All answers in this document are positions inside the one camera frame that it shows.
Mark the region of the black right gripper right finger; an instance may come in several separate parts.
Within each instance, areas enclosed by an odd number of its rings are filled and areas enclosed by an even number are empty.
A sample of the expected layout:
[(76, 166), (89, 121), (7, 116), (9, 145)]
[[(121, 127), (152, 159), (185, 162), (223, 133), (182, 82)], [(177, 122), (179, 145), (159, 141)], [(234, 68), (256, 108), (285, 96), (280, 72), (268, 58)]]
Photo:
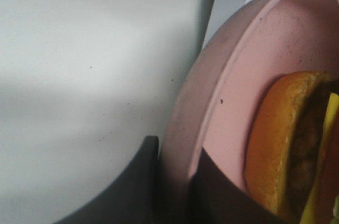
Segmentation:
[(202, 151), (189, 196), (189, 223), (285, 223), (238, 189)]

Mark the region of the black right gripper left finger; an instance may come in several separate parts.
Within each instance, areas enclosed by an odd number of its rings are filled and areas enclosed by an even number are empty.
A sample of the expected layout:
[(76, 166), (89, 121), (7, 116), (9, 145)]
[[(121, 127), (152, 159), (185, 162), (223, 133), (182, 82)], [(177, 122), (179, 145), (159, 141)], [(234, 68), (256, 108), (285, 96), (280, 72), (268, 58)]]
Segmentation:
[(157, 136), (146, 136), (118, 178), (57, 223), (152, 223), (158, 147)]

